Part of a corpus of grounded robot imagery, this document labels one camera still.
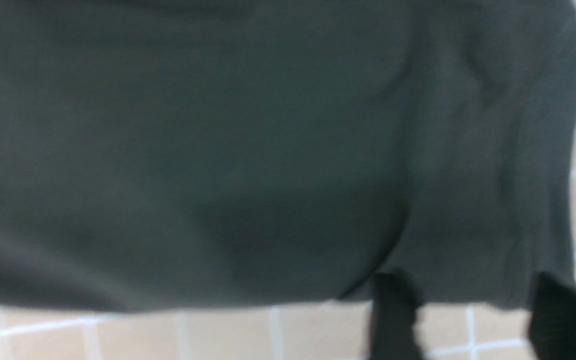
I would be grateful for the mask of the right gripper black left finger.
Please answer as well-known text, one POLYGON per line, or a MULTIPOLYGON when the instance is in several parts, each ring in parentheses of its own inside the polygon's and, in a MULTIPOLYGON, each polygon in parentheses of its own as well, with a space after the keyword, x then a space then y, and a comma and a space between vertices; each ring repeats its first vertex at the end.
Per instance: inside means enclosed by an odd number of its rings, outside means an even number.
POLYGON ((372 287, 368 358, 423 360, 415 325, 421 296, 407 272, 378 273, 372 287))

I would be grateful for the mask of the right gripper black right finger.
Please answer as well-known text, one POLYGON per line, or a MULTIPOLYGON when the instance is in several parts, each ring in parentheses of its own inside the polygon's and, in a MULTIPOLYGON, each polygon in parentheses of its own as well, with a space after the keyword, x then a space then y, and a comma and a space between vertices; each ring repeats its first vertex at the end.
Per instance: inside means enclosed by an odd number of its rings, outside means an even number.
POLYGON ((576 360, 576 284, 537 275, 527 337, 538 360, 576 360))

